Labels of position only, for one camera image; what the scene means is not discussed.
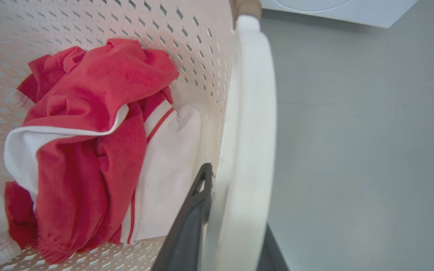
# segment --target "laundry basket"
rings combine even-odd
[[[5,137],[31,106],[21,105],[16,90],[31,73],[27,63],[74,45],[90,50],[112,37],[139,40],[169,54],[180,72],[170,85],[176,107],[191,104],[202,118],[195,173],[212,163],[215,174],[202,270],[255,270],[272,188],[276,98],[258,20],[236,21],[243,10],[258,13],[252,2],[0,0],[0,182],[12,180],[2,161]],[[163,242],[105,244],[59,265],[26,249],[0,270],[150,270]]]

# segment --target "basket handle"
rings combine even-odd
[[[262,14],[262,4],[260,0],[229,0],[231,4],[232,17],[235,23],[240,15],[251,15],[260,20]]]

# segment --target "gray floor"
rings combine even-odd
[[[434,1],[392,28],[284,12],[270,225],[295,271],[434,270]]]

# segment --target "washing machine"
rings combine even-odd
[[[417,0],[261,0],[265,9],[388,28]]]

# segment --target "red clothing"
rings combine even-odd
[[[16,177],[5,154],[8,170],[29,191],[8,183],[6,201],[36,199],[38,228],[32,240],[30,204],[9,206],[10,235],[22,249],[34,244],[47,262],[61,263],[74,252],[119,240],[147,146],[146,112],[162,100],[172,103],[167,86],[179,73],[164,51],[123,39],[108,40],[88,53],[73,47],[29,66],[33,74],[18,89],[36,104],[21,129],[76,132],[38,148],[36,179]],[[115,125],[114,132],[95,135]],[[15,160],[15,165],[22,163]]]

